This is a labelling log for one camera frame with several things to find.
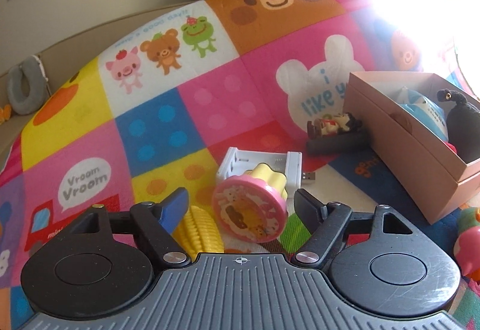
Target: silver screw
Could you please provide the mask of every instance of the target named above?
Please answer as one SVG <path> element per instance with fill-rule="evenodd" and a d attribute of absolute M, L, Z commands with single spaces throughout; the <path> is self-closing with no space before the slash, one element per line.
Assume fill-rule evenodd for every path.
<path fill-rule="evenodd" d="M 179 251 L 171 251 L 163 256 L 163 260 L 169 264 L 181 264 L 187 260 L 187 256 Z"/>
<path fill-rule="evenodd" d="M 311 251 L 301 251 L 300 253 L 297 253 L 295 259 L 303 264 L 313 264 L 314 262 L 317 262 L 320 257 L 318 257 L 318 254 Z"/>

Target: black plush toy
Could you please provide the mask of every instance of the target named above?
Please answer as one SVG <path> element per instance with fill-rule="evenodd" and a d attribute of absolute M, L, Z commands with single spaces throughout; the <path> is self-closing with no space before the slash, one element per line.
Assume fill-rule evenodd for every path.
<path fill-rule="evenodd" d="M 439 90 L 437 99 L 457 103 L 447 115 L 448 142 L 455 146 L 457 155 L 465 163 L 480 158 L 480 110 L 454 90 Z"/>

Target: pink polka dot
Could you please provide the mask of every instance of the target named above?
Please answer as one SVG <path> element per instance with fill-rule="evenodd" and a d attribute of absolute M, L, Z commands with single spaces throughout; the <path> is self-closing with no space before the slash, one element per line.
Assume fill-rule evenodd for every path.
<path fill-rule="evenodd" d="M 257 109 L 255 108 L 254 103 L 252 103 L 251 101 L 244 101 L 243 103 L 241 103 L 238 106 L 238 110 L 246 117 L 254 117 L 257 113 Z"/>
<path fill-rule="evenodd" d="M 195 92 L 193 98 L 200 105 L 208 105 L 212 102 L 212 93 L 207 89 L 201 88 Z"/>
<path fill-rule="evenodd" d="M 236 75 L 229 75 L 225 78 L 224 86 L 229 92 L 238 92 L 242 86 L 242 82 Z"/>
<path fill-rule="evenodd" d="M 208 119 L 208 126 L 213 130 L 221 130 L 227 125 L 227 120 L 220 114 L 210 116 Z"/>

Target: frog illustration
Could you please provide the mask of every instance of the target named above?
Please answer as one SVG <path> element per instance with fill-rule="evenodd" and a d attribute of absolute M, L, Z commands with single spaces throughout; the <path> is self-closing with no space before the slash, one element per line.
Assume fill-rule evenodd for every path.
<path fill-rule="evenodd" d="M 212 53 L 217 51 L 212 42 L 216 39 L 212 38 L 213 25 L 207 21 L 205 16 L 198 19 L 194 17 L 187 17 L 187 22 L 182 25 L 183 41 L 190 46 L 193 46 L 192 51 L 198 50 L 200 58 L 204 58 L 206 51 L 210 50 Z"/>

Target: brown box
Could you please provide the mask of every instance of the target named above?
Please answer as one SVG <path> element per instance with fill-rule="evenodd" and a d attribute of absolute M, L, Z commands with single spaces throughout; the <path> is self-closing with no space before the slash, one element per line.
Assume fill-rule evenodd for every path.
<path fill-rule="evenodd" d="M 431 73 L 351 73 L 344 112 L 363 120 L 371 135 L 372 149 L 400 181 L 428 222 L 433 224 L 480 190 L 480 160 L 466 164 L 440 138 L 399 106 L 394 99 L 403 86 L 417 90 L 438 104 L 446 115 L 455 104 L 438 102 L 437 91 L 462 92 Z M 464 94 L 480 109 L 476 99 Z"/>

